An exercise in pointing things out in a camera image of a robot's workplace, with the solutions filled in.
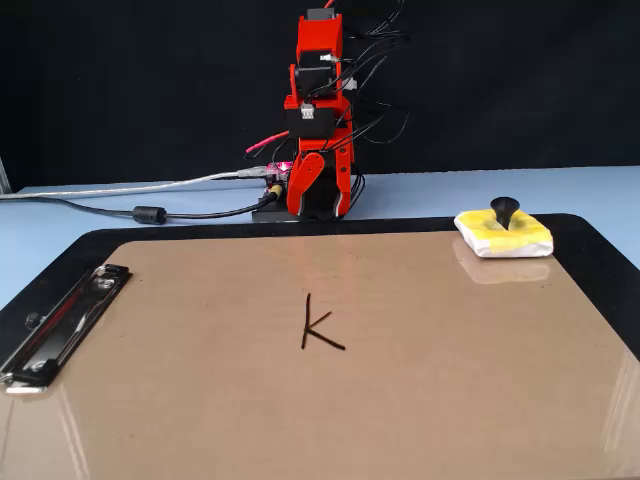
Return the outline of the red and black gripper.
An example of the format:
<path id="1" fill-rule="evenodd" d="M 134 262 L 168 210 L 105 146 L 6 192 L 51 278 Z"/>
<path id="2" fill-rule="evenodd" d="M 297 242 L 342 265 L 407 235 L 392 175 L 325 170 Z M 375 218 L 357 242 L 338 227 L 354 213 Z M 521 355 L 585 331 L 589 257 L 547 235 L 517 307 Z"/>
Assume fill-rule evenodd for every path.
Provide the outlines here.
<path id="1" fill-rule="evenodd" d="M 353 105 L 343 94 L 305 99 L 287 95 L 284 101 L 288 138 L 294 151 L 335 151 L 336 185 L 339 191 L 335 216 L 346 215 L 351 204 L 351 144 L 354 137 Z M 293 163 L 287 190 L 288 211 L 300 216 L 303 196 L 324 170 L 324 157 L 317 152 L 300 153 Z"/>

